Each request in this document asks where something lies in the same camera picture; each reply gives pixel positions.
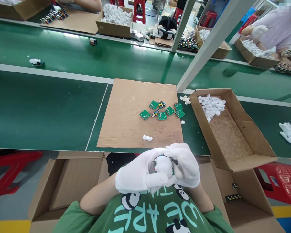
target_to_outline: yellow floor marking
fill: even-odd
[[[0,233],[29,233],[29,220],[0,221]]]
[[[272,210],[276,218],[289,218],[291,217],[291,206],[274,206]]]

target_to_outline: pile of white plastic parts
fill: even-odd
[[[102,22],[115,23],[124,26],[130,26],[132,21],[132,13],[123,12],[123,9],[117,7],[116,5],[111,5],[107,3],[103,7],[104,18],[101,19]]]
[[[268,59],[274,59],[272,56],[272,49],[268,49],[266,51],[263,51],[259,49],[255,43],[253,43],[252,40],[244,40],[242,41],[243,46],[248,49],[251,53],[254,54],[256,57],[263,57]]]
[[[199,31],[199,35],[200,35],[201,39],[203,40],[203,42],[207,39],[207,37],[209,36],[209,34],[210,34],[210,31],[209,30],[203,29],[203,30],[200,30]]]
[[[221,112],[224,111],[226,103],[225,100],[221,100],[218,97],[211,97],[210,95],[207,95],[206,97],[199,96],[197,98],[202,105],[202,108],[209,123],[215,115],[218,116],[221,114]]]

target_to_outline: panda print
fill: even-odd
[[[174,224],[171,224],[165,229],[166,233],[191,233],[188,228],[187,222],[183,219],[179,221],[179,219],[174,219]]]
[[[175,184],[174,188],[176,189],[176,192],[178,194],[178,196],[185,201],[188,201],[190,198],[187,195],[187,193],[183,190],[183,188],[180,185]]]
[[[127,193],[122,196],[122,205],[127,210],[133,210],[138,205],[140,193]]]

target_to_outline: pink shirt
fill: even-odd
[[[282,49],[291,45],[291,6],[280,7],[257,20],[252,26],[265,25],[268,31],[259,39],[264,47]]]

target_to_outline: workbench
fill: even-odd
[[[107,39],[98,43],[92,46],[86,36],[0,21],[0,66],[8,70],[0,68],[0,148],[146,150],[96,147],[112,89],[112,84],[99,80],[176,85],[194,57]],[[239,54],[235,51],[230,56]],[[32,67],[31,58],[42,59],[45,67]],[[54,77],[53,71],[65,72],[67,78]],[[70,77],[75,75],[90,80]],[[291,75],[217,60],[209,60],[188,89],[222,87],[232,88],[238,96],[291,102]],[[291,157],[291,145],[280,136],[278,126],[291,120],[291,107],[241,103],[277,156]],[[195,155],[210,155],[191,106],[184,105],[184,112],[184,142]]]

